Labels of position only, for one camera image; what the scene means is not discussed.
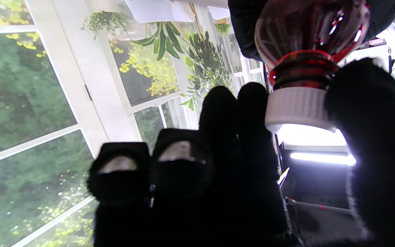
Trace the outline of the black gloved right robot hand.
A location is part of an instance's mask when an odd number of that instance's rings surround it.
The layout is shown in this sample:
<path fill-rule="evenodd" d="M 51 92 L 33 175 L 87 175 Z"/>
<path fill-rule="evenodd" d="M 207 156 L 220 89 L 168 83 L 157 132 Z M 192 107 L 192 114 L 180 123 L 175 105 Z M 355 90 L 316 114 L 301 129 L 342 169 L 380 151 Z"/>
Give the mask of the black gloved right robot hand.
<path fill-rule="evenodd" d="M 341 68 L 325 108 L 356 159 L 347 183 L 367 236 L 314 247 L 395 247 L 395 79 L 372 58 Z M 205 97 L 199 129 L 102 145 L 87 188 L 98 200 L 95 247 L 294 247 L 277 180 L 268 92 L 224 86 Z"/>

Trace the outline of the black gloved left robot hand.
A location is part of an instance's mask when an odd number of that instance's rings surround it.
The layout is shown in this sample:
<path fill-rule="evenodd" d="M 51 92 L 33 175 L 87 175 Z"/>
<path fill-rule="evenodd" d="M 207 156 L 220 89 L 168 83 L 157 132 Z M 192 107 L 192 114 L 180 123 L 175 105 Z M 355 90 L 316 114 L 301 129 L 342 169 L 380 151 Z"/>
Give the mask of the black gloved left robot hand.
<path fill-rule="evenodd" d="M 372 40 L 395 19 L 395 0 L 367 0 L 370 23 L 364 42 Z M 266 0 L 229 0 L 232 28 L 244 57 L 262 62 L 255 42 L 254 29 Z"/>

